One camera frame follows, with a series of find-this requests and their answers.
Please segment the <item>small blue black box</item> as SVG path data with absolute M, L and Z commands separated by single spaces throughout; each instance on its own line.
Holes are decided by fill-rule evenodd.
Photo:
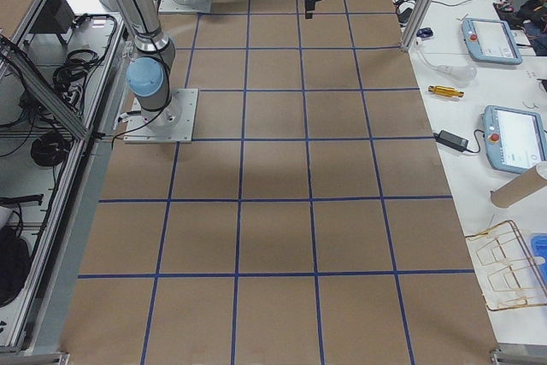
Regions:
M 433 30 L 430 28 L 430 27 L 423 27 L 423 28 L 420 28 L 417 32 L 416 32 L 416 36 L 418 38 L 431 38 L 432 36 L 434 35 L 433 33 Z

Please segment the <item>brass cylinder fitting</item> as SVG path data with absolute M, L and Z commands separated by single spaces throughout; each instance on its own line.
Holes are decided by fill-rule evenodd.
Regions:
M 430 85 L 428 91 L 434 95 L 447 97 L 447 98 L 462 98 L 464 97 L 463 91 L 458 91 L 453 87 L 442 86 L 442 85 Z

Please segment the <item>white light bulb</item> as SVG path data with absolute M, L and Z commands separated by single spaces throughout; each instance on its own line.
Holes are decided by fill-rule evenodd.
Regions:
M 474 65 L 465 65 L 465 66 L 450 66 L 450 65 L 434 65 L 431 64 L 425 57 L 422 51 L 422 40 L 421 38 L 416 38 L 414 41 L 415 53 L 419 56 L 421 61 L 428 66 L 430 69 L 440 72 L 446 76 L 451 77 L 452 79 L 470 82 L 475 79 L 477 76 L 477 69 Z

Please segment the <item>upper teach pendant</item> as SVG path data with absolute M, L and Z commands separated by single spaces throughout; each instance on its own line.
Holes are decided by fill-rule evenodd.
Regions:
M 522 56 L 506 21 L 465 18 L 461 29 L 468 54 L 476 62 L 522 64 Z

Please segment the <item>teach pendant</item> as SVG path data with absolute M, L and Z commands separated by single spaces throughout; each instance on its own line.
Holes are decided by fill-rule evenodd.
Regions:
M 506 21 L 465 18 L 461 29 L 468 54 L 476 62 L 522 64 L 522 56 Z
M 488 105 L 482 121 L 486 157 L 496 170 L 522 174 L 546 160 L 546 135 L 539 113 Z

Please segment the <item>black power adapter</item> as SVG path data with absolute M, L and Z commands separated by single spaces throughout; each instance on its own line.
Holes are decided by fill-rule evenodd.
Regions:
M 454 133 L 441 130 L 433 134 L 435 141 L 441 145 L 451 148 L 459 152 L 464 152 L 468 149 L 468 140 Z

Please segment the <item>lower teach pendant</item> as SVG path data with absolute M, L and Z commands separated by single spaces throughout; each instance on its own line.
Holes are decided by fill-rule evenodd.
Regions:
M 486 157 L 496 170 L 522 174 L 546 160 L 546 135 L 539 113 L 488 105 L 482 121 Z

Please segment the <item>cardboard tube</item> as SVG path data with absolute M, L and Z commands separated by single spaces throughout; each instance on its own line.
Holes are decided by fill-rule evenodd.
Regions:
M 543 161 L 492 191 L 490 200 L 498 208 L 506 209 L 545 187 L 546 161 Z

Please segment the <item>blue plastic tray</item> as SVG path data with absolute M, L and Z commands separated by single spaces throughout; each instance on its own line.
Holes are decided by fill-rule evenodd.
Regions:
M 536 259 L 536 264 L 543 280 L 547 279 L 547 236 L 545 234 L 533 234 L 530 240 L 531 251 Z

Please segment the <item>aluminium side frame rail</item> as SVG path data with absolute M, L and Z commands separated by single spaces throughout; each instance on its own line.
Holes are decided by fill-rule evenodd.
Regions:
M 1 225 L 30 256 L 1 359 L 60 358 L 115 117 L 126 28 L 98 0 L 1 0 Z

